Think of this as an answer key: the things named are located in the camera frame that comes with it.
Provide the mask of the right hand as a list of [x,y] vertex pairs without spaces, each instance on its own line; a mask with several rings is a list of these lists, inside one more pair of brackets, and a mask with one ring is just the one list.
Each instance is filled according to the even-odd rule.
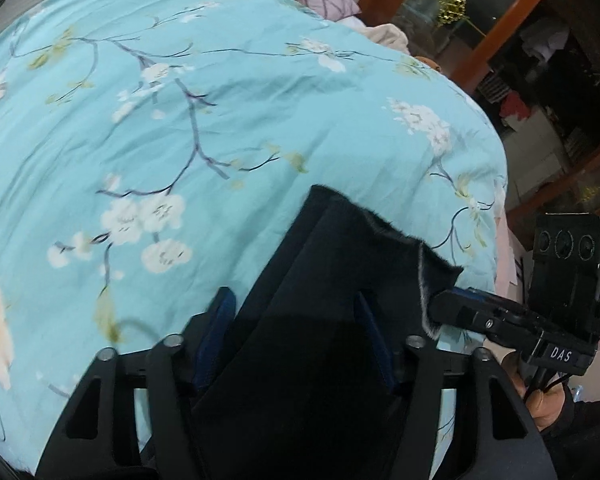
[[527,393],[528,388],[519,374],[519,356],[517,352],[509,352],[502,359],[501,366],[512,381],[518,396],[526,406],[539,431],[549,430],[561,419],[567,422],[572,419],[572,396],[565,384],[554,386],[547,392],[534,390]]

